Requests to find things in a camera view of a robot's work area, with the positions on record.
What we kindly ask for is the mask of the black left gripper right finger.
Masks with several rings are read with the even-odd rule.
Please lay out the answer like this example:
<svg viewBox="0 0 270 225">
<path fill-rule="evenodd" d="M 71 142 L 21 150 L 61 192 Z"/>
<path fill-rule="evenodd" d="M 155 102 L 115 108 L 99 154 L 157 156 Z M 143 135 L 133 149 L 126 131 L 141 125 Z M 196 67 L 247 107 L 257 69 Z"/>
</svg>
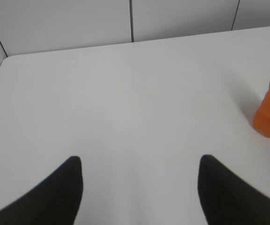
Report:
<svg viewBox="0 0 270 225">
<path fill-rule="evenodd" d="M 197 191 L 209 225 L 270 225 L 270 198 L 212 155 L 200 159 Z"/>
</svg>

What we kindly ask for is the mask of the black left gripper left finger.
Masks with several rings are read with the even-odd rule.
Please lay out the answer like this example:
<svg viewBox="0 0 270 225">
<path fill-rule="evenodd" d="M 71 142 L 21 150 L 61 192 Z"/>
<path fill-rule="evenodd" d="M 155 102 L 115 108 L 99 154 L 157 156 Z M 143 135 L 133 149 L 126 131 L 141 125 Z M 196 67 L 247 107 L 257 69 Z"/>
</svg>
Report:
<svg viewBox="0 0 270 225">
<path fill-rule="evenodd" d="M 83 193 L 81 159 L 69 157 L 25 195 L 0 210 L 0 225 L 72 225 Z"/>
</svg>

